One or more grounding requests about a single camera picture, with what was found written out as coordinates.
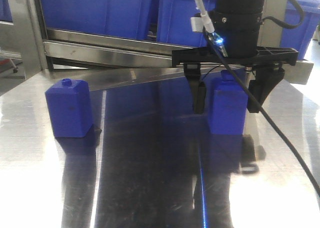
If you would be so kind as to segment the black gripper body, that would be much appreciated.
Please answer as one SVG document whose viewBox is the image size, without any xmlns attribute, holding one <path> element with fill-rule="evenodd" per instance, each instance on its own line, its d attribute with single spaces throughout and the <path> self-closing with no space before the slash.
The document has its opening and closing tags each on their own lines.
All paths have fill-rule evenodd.
<svg viewBox="0 0 320 228">
<path fill-rule="evenodd" d="M 295 66 L 299 52 L 294 48 L 257 47 L 250 56 L 234 53 L 225 57 L 228 64 L 242 66 L 268 65 L 273 63 L 285 63 Z M 183 49 L 172 51 L 171 63 L 173 67 L 184 63 L 219 63 L 220 60 L 209 47 Z"/>
</svg>

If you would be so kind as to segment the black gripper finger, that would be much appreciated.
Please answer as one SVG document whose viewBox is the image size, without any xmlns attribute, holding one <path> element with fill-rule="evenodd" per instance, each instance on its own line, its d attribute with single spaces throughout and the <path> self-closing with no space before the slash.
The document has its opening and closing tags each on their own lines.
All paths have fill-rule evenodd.
<svg viewBox="0 0 320 228">
<path fill-rule="evenodd" d="M 258 65 L 253 70 L 255 79 L 250 80 L 248 91 L 262 105 L 276 85 L 284 79 L 285 70 L 282 66 L 275 65 Z"/>
<path fill-rule="evenodd" d="M 205 98 L 207 88 L 201 81 L 201 65 L 200 64 L 184 64 L 184 76 L 190 87 L 192 95 L 192 109 L 194 113 L 203 113 L 205 108 Z"/>
</svg>

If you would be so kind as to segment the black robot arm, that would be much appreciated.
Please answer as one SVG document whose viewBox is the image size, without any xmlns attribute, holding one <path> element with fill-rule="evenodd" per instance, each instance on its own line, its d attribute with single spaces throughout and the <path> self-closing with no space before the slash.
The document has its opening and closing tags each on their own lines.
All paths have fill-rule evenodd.
<svg viewBox="0 0 320 228">
<path fill-rule="evenodd" d="M 192 26 L 207 42 L 205 47 L 175 50 L 172 65 L 183 65 L 184 75 L 192 94 L 194 113 L 202 114 L 205 108 L 206 86 L 201 81 L 202 63 L 219 63 L 220 59 L 212 50 L 215 46 L 228 64 L 252 67 L 256 78 L 251 80 L 249 91 L 263 104 L 270 92 L 284 78 L 283 64 L 294 66 L 298 52 L 293 48 L 268 48 L 257 46 L 260 26 L 271 20 L 285 29 L 295 29 L 305 18 L 296 0 L 288 0 L 299 14 L 295 25 L 274 17 L 262 17 L 264 0 L 215 0 L 215 8 L 205 11 L 203 0 L 195 0 L 199 13 L 191 19 Z"/>
</svg>

